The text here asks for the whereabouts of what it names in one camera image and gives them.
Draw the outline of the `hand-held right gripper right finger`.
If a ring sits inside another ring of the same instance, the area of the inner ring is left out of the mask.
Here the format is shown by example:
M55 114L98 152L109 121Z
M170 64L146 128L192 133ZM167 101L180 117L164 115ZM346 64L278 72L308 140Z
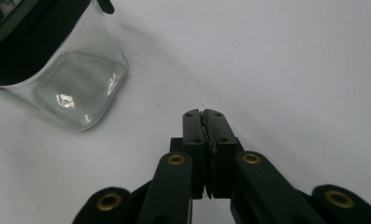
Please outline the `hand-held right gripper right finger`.
M205 110L203 122L208 144L207 194L216 199L228 199L235 184L235 154L240 150L239 141L221 112Z

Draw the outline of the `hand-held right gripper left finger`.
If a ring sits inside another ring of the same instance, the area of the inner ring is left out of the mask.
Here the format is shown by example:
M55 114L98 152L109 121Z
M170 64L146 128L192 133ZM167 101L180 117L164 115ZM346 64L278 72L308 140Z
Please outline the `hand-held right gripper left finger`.
M192 157L193 198L202 199L206 183L206 137L202 114L198 109L186 112L182 117L183 151Z

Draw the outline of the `clear square glass jar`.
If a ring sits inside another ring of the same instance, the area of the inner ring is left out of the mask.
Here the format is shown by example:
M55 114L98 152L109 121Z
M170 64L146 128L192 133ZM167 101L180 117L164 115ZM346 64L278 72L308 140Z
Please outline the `clear square glass jar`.
M57 126L92 127L128 71L106 16L92 0L42 70L18 84L0 86L0 97Z

